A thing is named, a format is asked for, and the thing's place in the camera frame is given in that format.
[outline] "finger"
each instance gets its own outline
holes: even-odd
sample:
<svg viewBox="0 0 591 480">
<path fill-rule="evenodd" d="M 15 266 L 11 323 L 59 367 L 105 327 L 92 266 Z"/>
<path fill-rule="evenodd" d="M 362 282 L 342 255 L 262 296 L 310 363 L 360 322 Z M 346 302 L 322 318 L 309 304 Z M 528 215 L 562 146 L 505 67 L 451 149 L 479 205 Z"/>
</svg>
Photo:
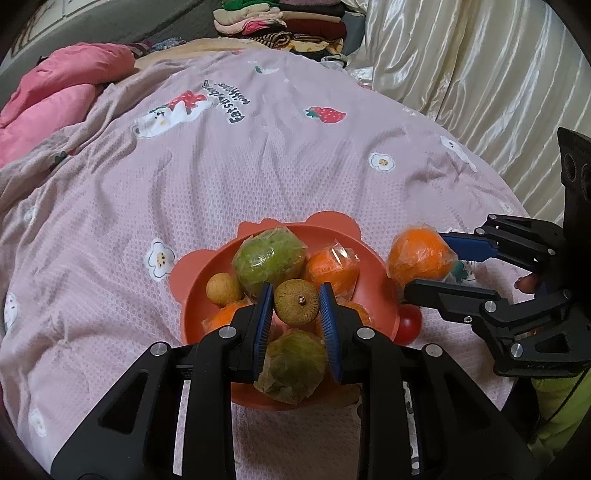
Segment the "finger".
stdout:
<svg viewBox="0 0 591 480">
<path fill-rule="evenodd" d="M 523 293 L 535 293 L 540 286 L 540 278 L 535 273 L 530 273 L 526 277 L 521 277 L 515 282 L 515 288 Z"/>
</svg>

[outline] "metal screw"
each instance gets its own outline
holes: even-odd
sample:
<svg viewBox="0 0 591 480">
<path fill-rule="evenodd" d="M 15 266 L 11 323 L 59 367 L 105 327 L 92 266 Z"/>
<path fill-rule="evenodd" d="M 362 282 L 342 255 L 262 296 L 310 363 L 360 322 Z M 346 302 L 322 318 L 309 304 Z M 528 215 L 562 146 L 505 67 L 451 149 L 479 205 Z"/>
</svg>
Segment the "metal screw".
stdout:
<svg viewBox="0 0 591 480">
<path fill-rule="evenodd" d="M 511 355 L 513 355 L 514 358 L 519 358 L 523 355 L 523 345 L 520 343 L 514 343 L 511 345 Z"/>
<path fill-rule="evenodd" d="M 357 336 L 363 340 L 369 340 L 370 338 L 375 337 L 375 332 L 371 328 L 361 327 L 357 330 Z"/>
<path fill-rule="evenodd" d="M 493 302 L 492 300 L 488 300 L 485 302 L 484 304 L 484 309 L 488 312 L 488 313 L 492 313 L 496 310 L 496 303 Z"/>
<path fill-rule="evenodd" d="M 442 356 L 443 349 L 439 345 L 435 345 L 435 343 L 432 343 L 431 345 L 427 345 L 425 347 L 425 353 L 428 356 Z"/>
<path fill-rule="evenodd" d="M 154 356 L 164 355 L 168 351 L 166 343 L 158 342 L 150 347 L 150 353 Z"/>
<path fill-rule="evenodd" d="M 232 325 L 227 325 L 220 328 L 217 334 L 222 338 L 232 338 L 236 335 L 236 329 Z"/>
</svg>

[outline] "blue gripper pad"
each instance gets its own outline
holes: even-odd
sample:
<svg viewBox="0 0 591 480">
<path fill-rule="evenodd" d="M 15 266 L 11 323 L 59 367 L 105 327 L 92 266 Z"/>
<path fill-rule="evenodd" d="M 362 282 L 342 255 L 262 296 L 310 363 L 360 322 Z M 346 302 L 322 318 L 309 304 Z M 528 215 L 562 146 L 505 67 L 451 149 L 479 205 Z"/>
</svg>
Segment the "blue gripper pad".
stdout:
<svg viewBox="0 0 591 480">
<path fill-rule="evenodd" d="M 457 254 L 460 260 L 484 262 L 496 258 L 498 248 L 486 238 L 478 238 L 466 233 L 440 233 L 445 243 Z"/>
</svg>

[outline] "white satin curtain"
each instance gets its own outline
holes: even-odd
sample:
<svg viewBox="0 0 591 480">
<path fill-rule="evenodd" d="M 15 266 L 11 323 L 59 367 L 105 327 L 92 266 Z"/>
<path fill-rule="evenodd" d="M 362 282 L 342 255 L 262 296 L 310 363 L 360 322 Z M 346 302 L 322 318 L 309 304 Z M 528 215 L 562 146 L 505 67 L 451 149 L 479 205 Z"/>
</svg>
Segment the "white satin curtain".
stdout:
<svg viewBox="0 0 591 480">
<path fill-rule="evenodd" d="M 542 0 L 343 0 L 366 12 L 350 74 L 445 127 L 531 216 L 561 223 L 556 131 L 591 137 L 591 67 Z"/>
</svg>

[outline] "pink pillow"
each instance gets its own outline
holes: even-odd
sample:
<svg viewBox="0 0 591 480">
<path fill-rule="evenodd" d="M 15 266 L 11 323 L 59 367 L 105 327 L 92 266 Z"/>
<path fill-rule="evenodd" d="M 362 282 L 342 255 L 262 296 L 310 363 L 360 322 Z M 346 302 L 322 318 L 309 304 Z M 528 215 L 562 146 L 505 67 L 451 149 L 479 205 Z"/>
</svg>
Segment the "pink pillow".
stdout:
<svg viewBox="0 0 591 480">
<path fill-rule="evenodd" d="M 98 88 L 88 83 L 65 88 L 0 128 L 0 167 L 28 154 L 60 128 L 84 121 L 97 93 Z"/>
<path fill-rule="evenodd" d="M 134 64 L 134 55 L 125 45 L 78 43 L 56 50 L 21 78 L 17 91 L 0 113 L 0 127 L 64 88 L 121 80 L 133 72 Z"/>
</svg>

